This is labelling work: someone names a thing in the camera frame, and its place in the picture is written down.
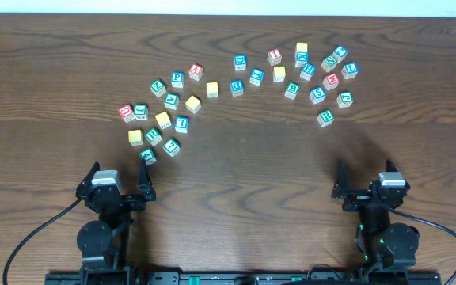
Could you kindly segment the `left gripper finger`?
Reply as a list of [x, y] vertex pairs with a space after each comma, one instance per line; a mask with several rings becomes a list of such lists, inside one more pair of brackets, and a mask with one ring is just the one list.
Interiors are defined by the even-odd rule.
[[146, 160], [144, 158], [140, 160], [137, 187], [139, 190], [151, 190], [153, 188], [152, 182], [147, 172]]
[[100, 170], [100, 164], [98, 161], [95, 161], [92, 168], [90, 169], [88, 174], [85, 176], [84, 180], [81, 182], [81, 185], [82, 186], [91, 185], [94, 174], [99, 170]]

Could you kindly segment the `yellow O block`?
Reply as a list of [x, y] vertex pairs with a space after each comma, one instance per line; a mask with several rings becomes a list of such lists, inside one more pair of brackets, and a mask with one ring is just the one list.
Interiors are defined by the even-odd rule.
[[196, 114], [201, 108], [201, 100], [198, 97], [191, 95], [190, 98], [186, 100], [185, 105], [188, 111]]

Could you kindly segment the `yellow C block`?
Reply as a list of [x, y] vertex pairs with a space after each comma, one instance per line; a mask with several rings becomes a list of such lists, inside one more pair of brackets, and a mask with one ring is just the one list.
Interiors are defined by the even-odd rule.
[[275, 66], [273, 68], [273, 81], [283, 82], [286, 77], [286, 68], [284, 66]]

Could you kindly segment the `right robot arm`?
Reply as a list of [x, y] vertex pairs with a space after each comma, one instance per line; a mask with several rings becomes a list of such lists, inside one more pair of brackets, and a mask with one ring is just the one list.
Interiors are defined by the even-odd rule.
[[409, 183], [388, 160], [386, 170], [365, 189], [354, 189], [345, 165], [339, 165], [331, 197], [342, 199], [342, 210], [357, 212], [356, 246], [378, 270], [406, 269], [416, 264], [420, 233], [404, 223], [392, 223], [390, 212], [404, 202]]

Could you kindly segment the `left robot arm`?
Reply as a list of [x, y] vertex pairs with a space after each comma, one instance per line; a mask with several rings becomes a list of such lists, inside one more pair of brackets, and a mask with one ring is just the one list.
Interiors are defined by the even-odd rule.
[[98, 219], [86, 223], [78, 232], [77, 246], [82, 252], [80, 284], [141, 283], [139, 268], [126, 264], [126, 253], [133, 223], [131, 213], [143, 211], [147, 202], [156, 200], [145, 159], [141, 160], [137, 188], [137, 194], [121, 194], [118, 172], [102, 170], [97, 162], [77, 187], [76, 197], [98, 214]]

